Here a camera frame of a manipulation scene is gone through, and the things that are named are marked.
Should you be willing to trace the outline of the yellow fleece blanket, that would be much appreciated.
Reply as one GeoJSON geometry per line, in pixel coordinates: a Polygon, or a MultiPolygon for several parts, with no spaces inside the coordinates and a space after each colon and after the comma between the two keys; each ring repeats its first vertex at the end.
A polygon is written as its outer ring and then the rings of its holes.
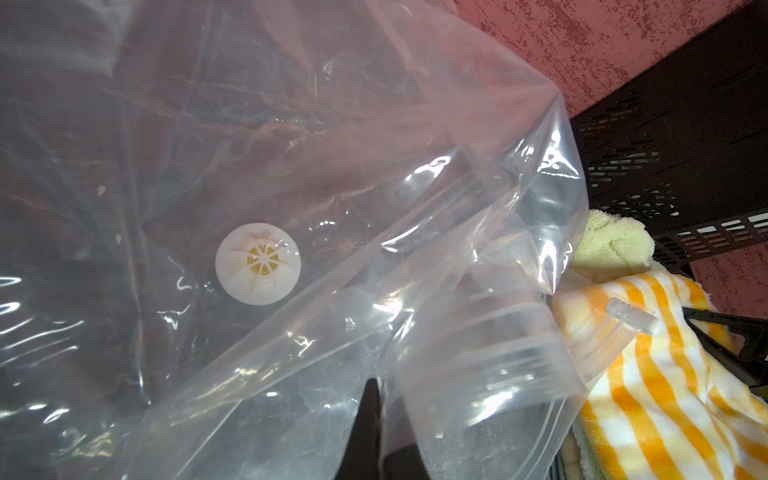
{"type": "Polygon", "coordinates": [[[600,284],[652,270],[654,251],[655,242],[643,223],[594,209],[570,267],[600,284]]]}

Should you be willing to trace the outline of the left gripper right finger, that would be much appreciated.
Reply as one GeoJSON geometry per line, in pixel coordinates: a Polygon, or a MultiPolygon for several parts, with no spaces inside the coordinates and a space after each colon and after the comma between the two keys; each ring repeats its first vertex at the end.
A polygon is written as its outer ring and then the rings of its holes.
{"type": "Polygon", "coordinates": [[[383,459],[381,473],[384,480],[430,480],[417,444],[388,454],[383,459]]]}

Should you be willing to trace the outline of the orange white checked blanket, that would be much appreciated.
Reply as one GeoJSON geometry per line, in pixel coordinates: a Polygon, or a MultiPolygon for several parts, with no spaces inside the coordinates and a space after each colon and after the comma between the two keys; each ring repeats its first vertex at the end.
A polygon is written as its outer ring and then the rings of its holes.
{"type": "Polygon", "coordinates": [[[575,337],[612,331],[612,298],[660,319],[634,334],[592,388],[575,425],[586,479],[764,479],[767,405],[705,351],[686,308],[710,311],[703,288],[653,271],[561,293],[553,310],[575,337]]]}

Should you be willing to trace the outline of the clear plastic vacuum bag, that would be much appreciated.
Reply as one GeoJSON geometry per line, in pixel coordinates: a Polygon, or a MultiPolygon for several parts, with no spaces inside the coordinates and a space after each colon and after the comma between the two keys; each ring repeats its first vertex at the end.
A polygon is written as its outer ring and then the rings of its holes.
{"type": "Polygon", "coordinates": [[[430,1],[1,5],[5,479],[544,479],[658,316],[558,87],[430,1]]]}

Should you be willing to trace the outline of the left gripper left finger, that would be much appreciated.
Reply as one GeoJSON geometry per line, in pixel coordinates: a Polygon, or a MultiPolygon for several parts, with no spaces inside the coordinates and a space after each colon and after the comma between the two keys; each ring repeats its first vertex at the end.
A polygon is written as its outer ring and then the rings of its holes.
{"type": "Polygon", "coordinates": [[[376,379],[368,379],[335,480],[379,480],[381,396],[376,379]]]}

